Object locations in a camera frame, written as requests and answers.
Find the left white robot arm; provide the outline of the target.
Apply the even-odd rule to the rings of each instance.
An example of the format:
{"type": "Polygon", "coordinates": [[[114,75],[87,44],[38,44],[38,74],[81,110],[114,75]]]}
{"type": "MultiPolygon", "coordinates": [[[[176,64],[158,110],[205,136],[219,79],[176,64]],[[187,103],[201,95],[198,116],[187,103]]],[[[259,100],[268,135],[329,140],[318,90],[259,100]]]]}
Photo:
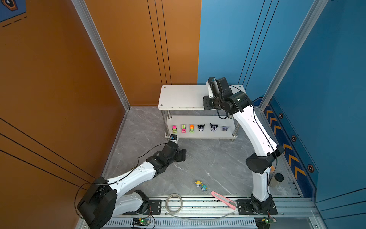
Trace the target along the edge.
{"type": "Polygon", "coordinates": [[[114,216],[147,211],[148,196],[134,188],[164,173],[172,163],[186,160],[187,150],[180,149],[175,140],[163,146],[129,172],[109,179],[99,177],[88,185],[87,192],[75,207],[89,228],[100,229],[114,216]]]}

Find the pink green toy truck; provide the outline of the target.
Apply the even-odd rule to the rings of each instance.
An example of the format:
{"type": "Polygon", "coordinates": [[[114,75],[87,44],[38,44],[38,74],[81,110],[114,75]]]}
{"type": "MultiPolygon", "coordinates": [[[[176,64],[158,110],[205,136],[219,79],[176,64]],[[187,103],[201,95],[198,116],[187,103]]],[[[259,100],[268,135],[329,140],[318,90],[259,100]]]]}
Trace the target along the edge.
{"type": "Polygon", "coordinates": [[[172,126],[172,133],[173,133],[173,134],[178,133],[178,131],[177,131],[177,126],[176,126],[176,125],[173,125],[173,126],[172,126]]]}

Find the pink toy car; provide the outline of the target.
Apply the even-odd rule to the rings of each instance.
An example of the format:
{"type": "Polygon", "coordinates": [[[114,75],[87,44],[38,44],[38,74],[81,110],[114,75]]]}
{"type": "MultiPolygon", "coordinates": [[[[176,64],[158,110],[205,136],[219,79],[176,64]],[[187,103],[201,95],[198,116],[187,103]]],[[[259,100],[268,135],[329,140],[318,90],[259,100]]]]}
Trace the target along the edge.
{"type": "Polygon", "coordinates": [[[181,132],[186,133],[186,125],[184,124],[181,125],[181,132]]]}

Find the black purple figurine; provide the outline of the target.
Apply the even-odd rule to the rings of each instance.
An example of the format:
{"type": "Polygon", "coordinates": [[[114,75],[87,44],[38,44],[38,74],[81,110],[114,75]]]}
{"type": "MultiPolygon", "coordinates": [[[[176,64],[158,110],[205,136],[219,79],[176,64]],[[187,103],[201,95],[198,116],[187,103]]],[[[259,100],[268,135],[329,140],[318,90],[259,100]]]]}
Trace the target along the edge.
{"type": "Polygon", "coordinates": [[[203,132],[205,129],[205,125],[197,125],[197,127],[199,132],[203,132]]]}
{"type": "Polygon", "coordinates": [[[210,124],[210,129],[212,132],[215,132],[218,128],[218,124],[210,124]]]}

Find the yellow small figurine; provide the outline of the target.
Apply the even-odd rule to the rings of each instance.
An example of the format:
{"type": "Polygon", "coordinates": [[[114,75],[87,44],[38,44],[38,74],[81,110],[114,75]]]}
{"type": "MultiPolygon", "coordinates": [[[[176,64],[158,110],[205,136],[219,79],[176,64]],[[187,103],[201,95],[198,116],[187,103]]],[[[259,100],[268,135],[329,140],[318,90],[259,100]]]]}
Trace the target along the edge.
{"type": "Polygon", "coordinates": [[[201,187],[202,186],[202,182],[200,181],[200,180],[197,180],[196,182],[195,182],[195,184],[196,184],[196,186],[197,187],[201,187]]]}

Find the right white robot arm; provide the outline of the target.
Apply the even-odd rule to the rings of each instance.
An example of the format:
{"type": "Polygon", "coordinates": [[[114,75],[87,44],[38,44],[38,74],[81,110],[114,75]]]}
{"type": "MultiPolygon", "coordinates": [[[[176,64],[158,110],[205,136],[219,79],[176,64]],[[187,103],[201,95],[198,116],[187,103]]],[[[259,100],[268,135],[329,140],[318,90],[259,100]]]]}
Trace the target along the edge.
{"type": "Polygon", "coordinates": [[[206,83],[209,95],[203,97],[205,110],[224,110],[231,115],[244,130],[254,148],[254,153],[246,159],[246,165],[253,175],[251,194],[252,211],[255,214],[270,212],[273,198],[269,191],[273,162],[284,153],[284,148],[266,132],[258,119],[248,95],[239,90],[233,93],[226,78],[211,77],[206,83]]]}

